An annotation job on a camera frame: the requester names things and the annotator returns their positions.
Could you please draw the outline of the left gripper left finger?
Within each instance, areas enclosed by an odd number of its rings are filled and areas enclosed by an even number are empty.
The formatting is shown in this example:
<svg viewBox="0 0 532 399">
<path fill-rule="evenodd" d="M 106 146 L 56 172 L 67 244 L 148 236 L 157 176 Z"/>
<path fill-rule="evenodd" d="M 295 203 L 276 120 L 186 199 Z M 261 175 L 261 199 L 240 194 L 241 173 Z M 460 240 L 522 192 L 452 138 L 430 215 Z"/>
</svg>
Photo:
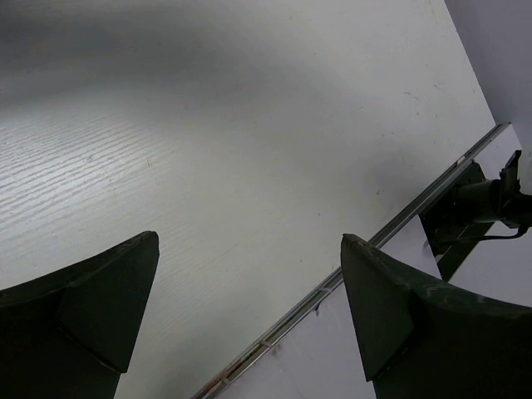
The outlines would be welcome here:
<svg viewBox="0 0 532 399">
<path fill-rule="evenodd" d="M 112 398 L 160 257 L 146 231 L 1 292 L 3 398 Z"/>
</svg>

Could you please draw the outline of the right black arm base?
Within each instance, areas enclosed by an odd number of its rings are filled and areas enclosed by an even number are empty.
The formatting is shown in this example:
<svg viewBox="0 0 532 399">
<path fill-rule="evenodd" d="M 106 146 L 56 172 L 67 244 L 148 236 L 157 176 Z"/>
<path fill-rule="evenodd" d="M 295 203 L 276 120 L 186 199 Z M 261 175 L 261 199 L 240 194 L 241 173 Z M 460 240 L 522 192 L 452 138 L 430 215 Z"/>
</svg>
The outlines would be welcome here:
<svg viewBox="0 0 532 399">
<path fill-rule="evenodd" d="M 448 282 L 495 221 L 498 180 L 473 162 L 421 212 L 441 279 Z"/>
</svg>

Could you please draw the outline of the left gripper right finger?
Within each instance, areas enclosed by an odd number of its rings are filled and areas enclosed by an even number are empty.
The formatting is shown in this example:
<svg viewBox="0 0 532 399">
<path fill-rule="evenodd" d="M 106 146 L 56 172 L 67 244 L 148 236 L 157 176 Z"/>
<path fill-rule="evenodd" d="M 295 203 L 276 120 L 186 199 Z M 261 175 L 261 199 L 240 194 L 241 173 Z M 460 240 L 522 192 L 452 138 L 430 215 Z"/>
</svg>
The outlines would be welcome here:
<svg viewBox="0 0 532 399">
<path fill-rule="evenodd" d="M 446 283 L 354 234 L 342 238 L 341 266 L 377 397 L 530 397 L 529 308 Z"/>
</svg>

